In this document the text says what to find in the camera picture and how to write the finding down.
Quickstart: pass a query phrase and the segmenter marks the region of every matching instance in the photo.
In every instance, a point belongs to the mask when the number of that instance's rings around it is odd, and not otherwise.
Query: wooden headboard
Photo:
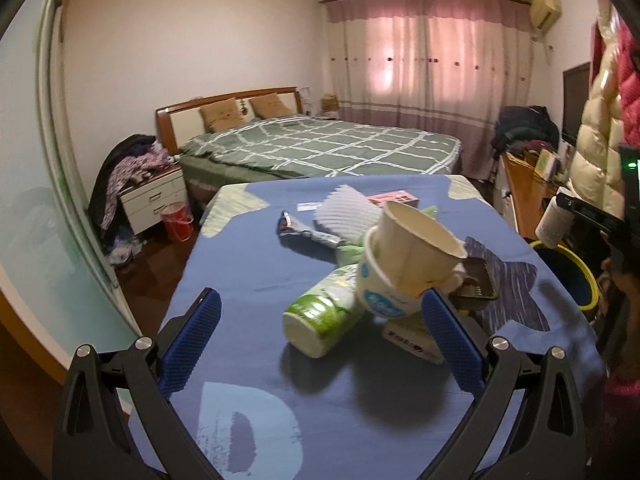
[[[251,104],[247,100],[252,97],[273,93],[278,94],[282,102],[291,110],[295,107],[297,113],[302,113],[300,94],[296,91],[295,86],[263,88],[261,90],[248,90],[245,92],[202,97],[192,99],[185,103],[158,108],[158,110],[156,110],[158,137],[169,153],[175,155],[178,153],[178,146],[193,139],[193,137],[205,133],[204,122],[200,115],[201,106],[235,98],[240,112],[247,120],[251,120],[255,115]]]

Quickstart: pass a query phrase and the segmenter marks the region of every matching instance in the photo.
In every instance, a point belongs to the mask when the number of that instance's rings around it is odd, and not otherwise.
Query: white paper cup
[[[466,251],[460,240],[427,215],[399,202],[386,202],[374,256],[395,288],[416,296],[447,278],[466,258]]]
[[[419,312],[422,292],[415,296],[398,290],[380,269],[374,249],[377,244],[377,227],[372,227],[364,236],[364,251],[358,264],[356,275],[356,295],[358,301],[376,316],[397,319]],[[449,294],[462,285],[465,269],[454,269],[437,287]]]

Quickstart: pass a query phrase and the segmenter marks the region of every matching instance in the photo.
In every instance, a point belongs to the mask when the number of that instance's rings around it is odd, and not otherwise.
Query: trash bin
[[[160,218],[171,240],[184,242],[193,233],[193,215],[183,202],[173,202],[162,208]]]
[[[589,267],[566,247],[558,246],[549,249],[540,241],[530,243],[538,256],[546,263],[575,303],[589,319],[596,313],[593,310],[598,304],[600,289]]]

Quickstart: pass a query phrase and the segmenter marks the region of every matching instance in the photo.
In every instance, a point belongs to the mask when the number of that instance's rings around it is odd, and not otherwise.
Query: blue gripper pad
[[[427,290],[422,296],[422,320],[460,389],[479,397],[485,384],[484,361],[447,303],[435,288]]]
[[[165,398],[185,387],[191,372],[202,355],[222,313],[222,301],[215,290],[200,301],[184,323],[161,362],[158,389]]]

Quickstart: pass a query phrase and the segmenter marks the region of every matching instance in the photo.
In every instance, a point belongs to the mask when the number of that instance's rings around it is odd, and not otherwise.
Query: green plaid bedsheet
[[[460,141],[420,130],[289,116],[197,136],[180,150],[281,178],[433,174],[450,173]]]

